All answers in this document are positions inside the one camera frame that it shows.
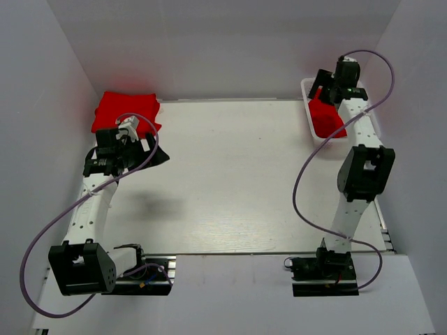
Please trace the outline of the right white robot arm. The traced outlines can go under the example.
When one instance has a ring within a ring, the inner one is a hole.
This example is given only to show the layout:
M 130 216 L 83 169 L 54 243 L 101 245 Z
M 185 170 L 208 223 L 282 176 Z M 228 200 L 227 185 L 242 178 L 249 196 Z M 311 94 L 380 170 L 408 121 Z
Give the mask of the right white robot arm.
M 309 97 L 336 108 L 346 128 L 350 149 L 337 175 L 339 203 L 330 231 L 316 252 L 316 272 L 332 278 L 351 261 L 351 243 L 369 204 L 381 194 L 395 161 L 395 152 L 383 146 L 369 113 L 367 93 L 357 86 L 360 65 L 340 57 L 334 72 L 319 70 Z

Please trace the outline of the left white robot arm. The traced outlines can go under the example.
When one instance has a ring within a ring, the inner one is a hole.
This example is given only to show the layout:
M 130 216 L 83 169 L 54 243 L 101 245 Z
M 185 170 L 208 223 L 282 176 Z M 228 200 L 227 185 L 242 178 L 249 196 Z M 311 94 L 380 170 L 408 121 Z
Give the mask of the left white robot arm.
M 96 145 L 86 155 L 82 172 L 82 194 L 87 199 L 75 207 L 62 244 L 52 246 L 48 254 L 62 295 L 110 294 L 118 278 L 146 274 L 148 263 L 140 245 L 104 249 L 101 240 L 118 177 L 137 168 L 160 165 L 169 158 L 151 133 L 138 139 L 123 128 L 96 132 Z

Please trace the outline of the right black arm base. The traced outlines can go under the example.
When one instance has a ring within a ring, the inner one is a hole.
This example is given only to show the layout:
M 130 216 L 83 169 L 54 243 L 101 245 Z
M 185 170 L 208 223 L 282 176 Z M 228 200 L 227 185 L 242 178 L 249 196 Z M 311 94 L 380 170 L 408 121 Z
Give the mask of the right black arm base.
M 359 295 L 353 261 L 346 265 L 319 264 L 317 257 L 288 257 L 284 268 L 292 273 L 294 297 L 352 297 Z

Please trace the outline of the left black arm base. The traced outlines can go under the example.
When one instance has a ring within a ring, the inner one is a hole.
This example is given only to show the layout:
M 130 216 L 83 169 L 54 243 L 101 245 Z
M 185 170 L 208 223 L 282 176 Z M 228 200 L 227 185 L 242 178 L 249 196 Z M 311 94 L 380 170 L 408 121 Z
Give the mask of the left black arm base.
M 124 272 L 112 292 L 103 295 L 167 297 L 175 280 L 176 257 L 144 255 L 140 265 Z

